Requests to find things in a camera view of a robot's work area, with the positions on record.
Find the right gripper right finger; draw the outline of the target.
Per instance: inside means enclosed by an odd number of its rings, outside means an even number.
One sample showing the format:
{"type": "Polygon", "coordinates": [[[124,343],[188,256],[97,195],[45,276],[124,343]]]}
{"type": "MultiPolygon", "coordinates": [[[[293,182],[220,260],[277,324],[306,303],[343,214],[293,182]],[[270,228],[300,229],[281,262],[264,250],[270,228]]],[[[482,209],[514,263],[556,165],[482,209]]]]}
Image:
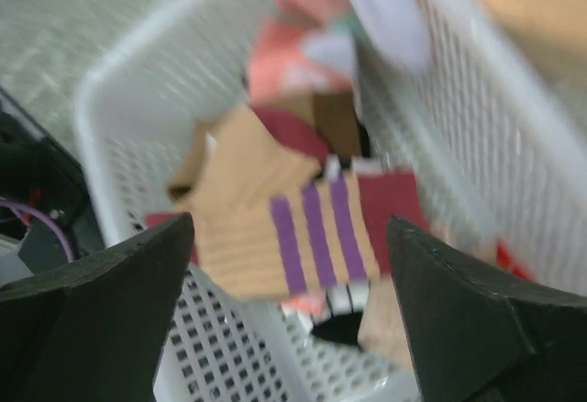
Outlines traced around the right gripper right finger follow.
{"type": "Polygon", "coordinates": [[[508,274],[399,217],[387,240],[423,400],[585,400],[585,297],[508,274]]]}

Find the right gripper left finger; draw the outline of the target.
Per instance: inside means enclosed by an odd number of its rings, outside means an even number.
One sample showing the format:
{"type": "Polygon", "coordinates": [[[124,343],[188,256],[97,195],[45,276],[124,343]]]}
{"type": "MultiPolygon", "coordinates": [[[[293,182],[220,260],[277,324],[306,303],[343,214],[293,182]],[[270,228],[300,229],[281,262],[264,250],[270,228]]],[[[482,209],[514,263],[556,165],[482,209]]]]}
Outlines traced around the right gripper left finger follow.
{"type": "Polygon", "coordinates": [[[193,246],[181,213],[2,287],[2,400],[153,400],[193,246]]]}

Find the beige purple striped sock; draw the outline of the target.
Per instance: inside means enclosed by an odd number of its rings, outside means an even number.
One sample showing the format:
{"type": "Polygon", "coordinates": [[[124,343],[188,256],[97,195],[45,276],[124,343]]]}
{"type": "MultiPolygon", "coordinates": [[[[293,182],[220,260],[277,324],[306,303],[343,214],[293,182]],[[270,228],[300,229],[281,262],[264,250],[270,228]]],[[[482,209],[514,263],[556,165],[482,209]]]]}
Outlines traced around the beige purple striped sock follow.
{"type": "Polygon", "coordinates": [[[428,222],[407,170],[332,179],[242,106],[212,130],[214,150],[176,204],[195,227],[197,266],[235,298],[284,299],[388,274],[392,216],[428,222]]]}

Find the wooden hanger rack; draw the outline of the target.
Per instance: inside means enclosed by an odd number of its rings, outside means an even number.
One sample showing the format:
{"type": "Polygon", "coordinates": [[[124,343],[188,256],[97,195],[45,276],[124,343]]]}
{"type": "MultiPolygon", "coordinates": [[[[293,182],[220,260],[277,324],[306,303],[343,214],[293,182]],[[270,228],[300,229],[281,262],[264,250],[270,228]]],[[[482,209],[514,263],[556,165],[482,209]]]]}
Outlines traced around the wooden hanger rack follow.
{"type": "Polygon", "coordinates": [[[586,93],[586,0],[480,0],[546,80],[586,93]]]}

